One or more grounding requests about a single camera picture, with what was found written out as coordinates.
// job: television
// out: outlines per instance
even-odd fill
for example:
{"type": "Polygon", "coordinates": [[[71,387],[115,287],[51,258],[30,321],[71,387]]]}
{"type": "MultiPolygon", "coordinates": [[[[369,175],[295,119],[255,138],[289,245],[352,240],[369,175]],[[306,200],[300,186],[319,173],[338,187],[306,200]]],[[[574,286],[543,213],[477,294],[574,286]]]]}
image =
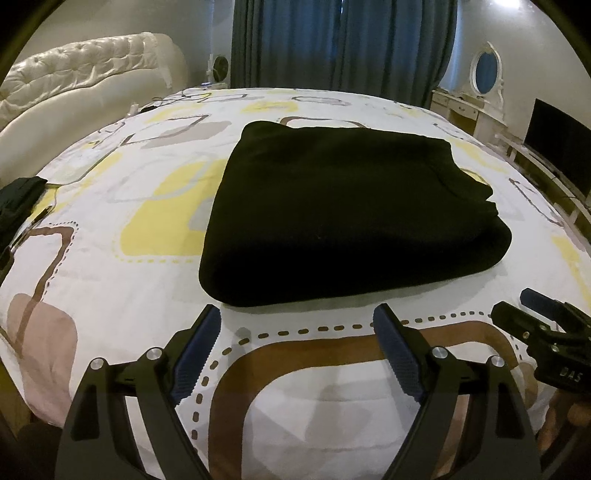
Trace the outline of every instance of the television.
{"type": "Polygon", "coordinates": [[[591,190],[591,129],[540,99],[524,144],[552,164],[586,197],[591,190]]]}

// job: brown curved stripe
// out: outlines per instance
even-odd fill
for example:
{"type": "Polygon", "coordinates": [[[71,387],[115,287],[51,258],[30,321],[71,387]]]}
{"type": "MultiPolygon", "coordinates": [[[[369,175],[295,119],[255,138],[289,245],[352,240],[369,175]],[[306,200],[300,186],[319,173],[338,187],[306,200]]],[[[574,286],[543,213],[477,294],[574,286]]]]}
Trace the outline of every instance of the brown curved stripe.
{"type": "Polygon", "coordinates": [[[514,369],[518,365],[510,341],[490,323],[470,320],[439,327],[423,328],[421,333],[431,346],[454,346],[466,342],[485,343],[493,347],[503,357],[509,369],[514,369]]]}
{"type": "Polygon", "coordinates": [[[318,121],[333,120],[335,122],[347,122],[348,124],[356,125],[359,128],[367,128],[364,124],[360,124],[359,122],[354,122],[353,120],[339,120],[336,118],[309,118],[307,116],[286,116],[286,117],[282,118],[279,123],[281,125],[287,125],[292,120],[318,120],[318,121]]]}
{"type": "Polygon", "coordinates": [[[519,369],[525,383],[525,408],[529,409],[538,399],[538,381],[534,376],[534,367],[526,362],[519,362],[519,369]]]}
{"type": "Polygon", "coordinates": [[[61,247],[60,247],[56,257],[53,259],[53,261],[51,262],[49,267],[47,267],[47,270],[45,270],[45,273],[39,279],[39,282],[37,282],[37,286],[35,287],[35,292],[33,292],[33,296],[31,298],[31,300],[29,301],[29,303],[25,307],[24,312],[22,313],[22,319],[21,319],[20,324],[18,325],[17,335],[14,339],[14,344],[12,345],[17,356],[22,355],[22,342],[23,342],[23,339],[25,336],[25,331],[27,330],[27,325],[29,324],[29,320],[31,319],[31,314],[33,313],[33,309],[41,301],[43,293],[45,292],[47,280],[49,280],[51,278],[53,271],[56,269],[57,265],[64,258],[64,254],[66,253],[66,249],[69,247],[69,245],[72,241],[72,235],[74,234],[74,229],[71,226],[56,226],[56,227],[46,226],[46,227],[42,227],[42,228],[34,228],[27,235],[27,238],[29,238],[31,236],[37,236],[37,235],[48,236],[48,235],[55,235],[55,234],[61,235],[61,247]]]}
{"type": "MultiPolygon", "coordinates": [[[[431,346],[480,342],[517,366],[507,338],[494,326],[469,321],[421,329],[431,346]]],[[[262,346],[236,360],[220,379],[209,416],[209,471],[215,480],[242,478],[242,430],[256,396],[273,380],[310,367],[330,367],[382,360],[375,335],[295,340],[262,346]]]]}

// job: tv stand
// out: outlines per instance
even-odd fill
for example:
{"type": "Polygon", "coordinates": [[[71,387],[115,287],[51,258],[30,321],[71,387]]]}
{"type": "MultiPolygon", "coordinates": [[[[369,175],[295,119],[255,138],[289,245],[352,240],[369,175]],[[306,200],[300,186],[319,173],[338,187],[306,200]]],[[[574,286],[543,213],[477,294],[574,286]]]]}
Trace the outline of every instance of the tv stand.
{"type": "Polygon", "coordinates": [[[546,159],[527,148],[518,138],[508,134],[496,134],[503,145],[505,160],[526,177],[558,210],[566,223],[586,240],[585,247],[591,254],[591,193],[585,197],[567,178],[546,159]]]}

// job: patterned bedsheet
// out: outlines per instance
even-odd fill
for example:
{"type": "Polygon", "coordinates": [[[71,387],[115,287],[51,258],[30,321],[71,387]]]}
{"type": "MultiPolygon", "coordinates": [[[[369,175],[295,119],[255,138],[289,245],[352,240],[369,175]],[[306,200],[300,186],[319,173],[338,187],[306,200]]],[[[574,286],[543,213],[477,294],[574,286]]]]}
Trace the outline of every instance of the patterned bedsheet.
{"type": "MultiPolygon", "coordinates": [[[[373,478],[418,411],[371,328],[387,302],[404,323],[458,357],[500,354],[534,429],[552,388],[533,377],[525,345],[494,327],[492,306],[523,288],[591,313],[591,260],[557,212],[509,164],[430,111],[350,93],[189,89],[70,147],[41,176],[54,184],[0,288],[0,355],[35,414],[61,425],[90,360],[137,359],[192,325],[207,303],[222,332],[192,395],[177,407],[216,480],[373,478]],[[198,281],[210,208],[242,128],[376,128],[437,137],[490,184],[513,240],[480,274],[413,288],[251,309],[211,299],[198,281]]],[[[148,471],[157,462],[130,400],[148,471]]]]}

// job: white tufted headboard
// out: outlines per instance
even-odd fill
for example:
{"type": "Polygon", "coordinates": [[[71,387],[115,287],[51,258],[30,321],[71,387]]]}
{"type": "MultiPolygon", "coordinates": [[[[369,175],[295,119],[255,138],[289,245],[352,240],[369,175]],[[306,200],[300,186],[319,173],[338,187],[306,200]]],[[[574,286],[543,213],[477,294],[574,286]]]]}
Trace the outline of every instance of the white tufted headboard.
{"type": "Polygon", "coordinates": [[[0,186],[33,176],[67,147],[187,87],[180,49],[162,34],[71,43],[11,68],[0,86],[0,186]]]}

